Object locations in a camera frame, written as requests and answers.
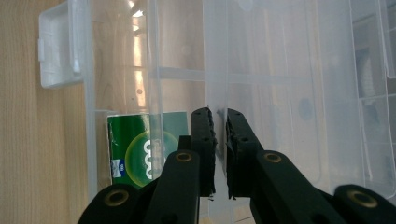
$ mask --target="brass grommet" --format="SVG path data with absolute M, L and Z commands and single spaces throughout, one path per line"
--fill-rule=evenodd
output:
M 270 162 L 273 162 L 273 163 L 282 161 L 282 158 L 280 156 L 276 155 L 275 153 L 271 153 L 271 152 L 265 153 L 264 158 Z
M 351 189 L 347 192 L 347 197 L 352 200 L 352 202 L 357 203 L 363 207 L 375 208 L 378 206 L 378 202 L 372 196 L 360 192 L 355 189 Z
M 181 152 L 176 155 L 176 159 L 178 161 L 190 161 L 192 159 L 192 155 L 190 153 Z
M 129 198 L 129 193 L 125 189 L 113 189 L 105 197 L 105 204 L 116 207 L 125 203 Z

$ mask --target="green packaging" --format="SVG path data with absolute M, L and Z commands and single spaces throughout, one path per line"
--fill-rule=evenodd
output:
M 140 189 L 152 181 L 149 114 L 109 116 L 108 139 L 112 182 Z M 187 113 L 163 113 L 164 153 L 177 150 L 178 137 L 188 135 Z

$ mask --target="wood grain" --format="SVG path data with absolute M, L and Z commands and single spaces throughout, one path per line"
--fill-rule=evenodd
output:
M 0 223 L 76 223 L 87 205 L 83 87 L 39 79 L 38 16 L 60 2 L 0 1 Z

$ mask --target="plastic container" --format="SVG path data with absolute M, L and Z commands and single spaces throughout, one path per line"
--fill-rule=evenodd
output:
M 386 0 L 70 0 L 68 11 L 40 16 L 42 85 L 60 87 L 75 76 L 84 82 L 90 198 L 109 184 L 108 115 L 150 113 L 156 118 L 151 141 L 161 143 L 162 112 L 190 114 L 206 105 L 219 140 L 219 193 L 213 203 L 202 203 L 202 216 L 216 223 L 237 221 L 232 214 L 248 203 L 226 196 L 221 161 L 227 108 L 242 112 L 264 148 L 285 153 L 317 188 L 332 193 L 353 183 L 391 198 L 396 190 L 393 5 Z M 59 43 L 77 54 L 57 67 L 58 76 L 68 78 L 46 84 L 51 77 L 43 76 L 45 68 L 56 63 L 47 55 L 58 42 L 47 44 L 45 36 L 64 36 L 64 29 L 53 27 L 67 23 L 73 37 Z M 152 154 L 161 157 L 160 150 Z M 156 174 L 161 167 L 155 164 Z

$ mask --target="plastic latch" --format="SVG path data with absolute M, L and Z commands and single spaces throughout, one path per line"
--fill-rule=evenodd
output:
M 38 60 L 40 62 L 44 62 L 46 60 L 44 54 L 44 40 L 40 38 L 38 39 Z

